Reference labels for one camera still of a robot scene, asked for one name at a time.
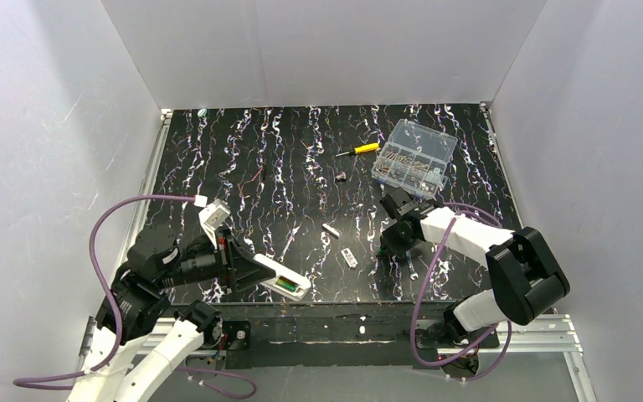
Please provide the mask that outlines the white remote control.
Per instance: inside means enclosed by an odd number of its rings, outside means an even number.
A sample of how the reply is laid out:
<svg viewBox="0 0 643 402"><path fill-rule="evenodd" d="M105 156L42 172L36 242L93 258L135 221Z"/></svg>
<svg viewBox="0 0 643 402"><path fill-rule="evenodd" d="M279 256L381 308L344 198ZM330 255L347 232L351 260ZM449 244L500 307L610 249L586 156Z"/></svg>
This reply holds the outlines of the white remote control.
<svg viewBox="0 0 643 402"><path fill-rule="evenodd" d="M272 277L261 282L270 291L276 292L294 302L304 299L311 289L311 281L302 274L262 254L255 254L254 261L272 269Z"/></svg>

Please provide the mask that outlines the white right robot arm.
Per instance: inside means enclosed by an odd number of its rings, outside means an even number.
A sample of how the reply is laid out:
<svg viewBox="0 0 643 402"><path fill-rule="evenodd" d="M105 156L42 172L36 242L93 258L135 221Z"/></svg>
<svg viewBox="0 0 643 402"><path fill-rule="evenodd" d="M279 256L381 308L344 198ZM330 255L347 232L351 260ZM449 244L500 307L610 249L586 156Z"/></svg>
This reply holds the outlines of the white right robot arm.
<svg viewBox="0 0 643 402"><path fill-rule="evenodd" d="M403 255L423 242L448 247L488 269L491 288L443 313L434 331L462 339L503 321L527 325L566 297L570 285L543 235L482 223L437 201L419 201L402 188L381 199L394 220L380 237L382 251Z"/></svg>

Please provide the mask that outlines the green battery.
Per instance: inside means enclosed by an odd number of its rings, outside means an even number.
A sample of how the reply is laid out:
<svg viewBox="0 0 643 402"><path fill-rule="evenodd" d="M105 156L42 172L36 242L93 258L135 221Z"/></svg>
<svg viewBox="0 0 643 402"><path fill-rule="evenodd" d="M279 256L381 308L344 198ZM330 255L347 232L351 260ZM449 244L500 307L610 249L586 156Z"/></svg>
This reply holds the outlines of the green battery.
<svg viewBox="0 0 643 402"><path fill-rule="evenodd" d="M286 279L283 276L277 278L275 285L290 293L296 293L299 287L294 281Z"/></svg>

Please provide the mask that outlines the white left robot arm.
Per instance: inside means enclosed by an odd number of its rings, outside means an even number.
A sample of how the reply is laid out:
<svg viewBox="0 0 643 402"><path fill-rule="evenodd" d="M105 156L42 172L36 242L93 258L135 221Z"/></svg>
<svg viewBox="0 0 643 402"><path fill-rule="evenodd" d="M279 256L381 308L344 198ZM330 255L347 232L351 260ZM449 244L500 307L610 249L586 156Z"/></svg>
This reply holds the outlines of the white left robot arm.
<svg viewBox="0 0 643 402"><path fill-rule="evenodd" d="M114 300L103 301L95 317L84 376L75 380L68 399L147 401L192 352L210 350L218 357L228 346L246 339L249 332L242 325L230 327L218 309L193 301L175 314L163 340L140 363L134 363L157 321L172 305L167 289L219 278L230 290L238 291L275 281L278 276L274 260L241 249L227 229L181 248L171 228L145 227L111 284Z"/></svg>

